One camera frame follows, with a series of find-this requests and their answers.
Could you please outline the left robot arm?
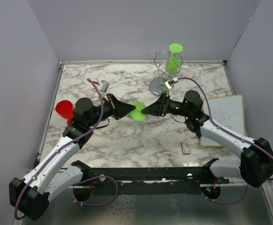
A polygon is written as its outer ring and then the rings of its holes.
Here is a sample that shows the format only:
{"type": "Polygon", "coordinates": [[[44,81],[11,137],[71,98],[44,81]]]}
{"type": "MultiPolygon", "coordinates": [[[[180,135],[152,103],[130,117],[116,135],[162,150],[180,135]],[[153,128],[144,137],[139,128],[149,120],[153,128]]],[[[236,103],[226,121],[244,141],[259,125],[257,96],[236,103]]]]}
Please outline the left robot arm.
{"type": "Polygon", "coordinates": [[[62,137],[44,160],[22,179],[13,178],[9,184],[9,200],[14,206],[15,219],[20,211],[31,220],[39,219],[49,203],[73,184],[85,185],[90,173],[76,166],[64,172],[59,170],[90,139],[98,124],[109,117],[117,120],[135,110],[135,106],[119,101],[112,94],[94,106],[89,98],[77,100],[73,119],[67,125],[62,137]]]}

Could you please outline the green wine glass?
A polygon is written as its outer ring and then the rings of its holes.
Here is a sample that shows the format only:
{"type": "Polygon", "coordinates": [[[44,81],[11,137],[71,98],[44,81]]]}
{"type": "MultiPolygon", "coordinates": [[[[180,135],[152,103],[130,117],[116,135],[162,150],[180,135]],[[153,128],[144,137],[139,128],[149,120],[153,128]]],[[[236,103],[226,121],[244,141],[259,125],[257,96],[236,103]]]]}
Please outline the green wine glass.
{"type": "Polygon", "coordinates": [[[146,119],[147,115],[142,113],[142,110],[146,108],[146,105],[144,103],[129,102],[129,104],[135,106],[135,109],[127,114],[127,118],[137,121],[142,121],[146,119]]]}
{"type": "Polygon", "coordinates": [[[178,43],[173,43],[169,46],[170,54],[165,66],[165,70],[169,74],[175,74],[179,71],[181,60],[179,53],[183,51],[183,46],[178,43]]]}

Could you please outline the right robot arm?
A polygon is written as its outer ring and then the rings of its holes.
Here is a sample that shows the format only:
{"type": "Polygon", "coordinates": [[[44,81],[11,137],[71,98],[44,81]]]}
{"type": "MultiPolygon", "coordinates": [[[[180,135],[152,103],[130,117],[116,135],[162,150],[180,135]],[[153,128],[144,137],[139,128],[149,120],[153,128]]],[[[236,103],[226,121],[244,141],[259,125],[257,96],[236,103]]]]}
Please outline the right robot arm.
{"type": "Polygon", "coordinates": [[[209,168],[202,171],[206,183],[213,183],[219,177],[238,178],[254,188],[260,187],[273,175],[273,151],[264,138],[257,140],[245,137],[219,123],[202,111],[203,101],[197,91],[189,90],[183,101],[171,100],[162,94],[158,100],[141,112],[156,117],[166,114],[185,117],[189,131],[197,137],[206,137],[227,148],[238,157],[238,161],[215,160],[209,168]]]}

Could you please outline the red wine glass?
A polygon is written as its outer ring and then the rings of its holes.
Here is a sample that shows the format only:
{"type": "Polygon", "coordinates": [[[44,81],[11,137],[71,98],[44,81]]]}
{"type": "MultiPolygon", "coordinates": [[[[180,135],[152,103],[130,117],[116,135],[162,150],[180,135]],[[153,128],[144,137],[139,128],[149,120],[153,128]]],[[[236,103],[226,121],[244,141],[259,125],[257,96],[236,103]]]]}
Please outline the red wine glass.
{"type": "Polygon", "coordinates": [[[67,120],[67,124],[71,123],[74,117],[74,106],[72,102],[70,102],[69,100],[62,100],[56,105],[55,110],[62,118],[67,120]]]}

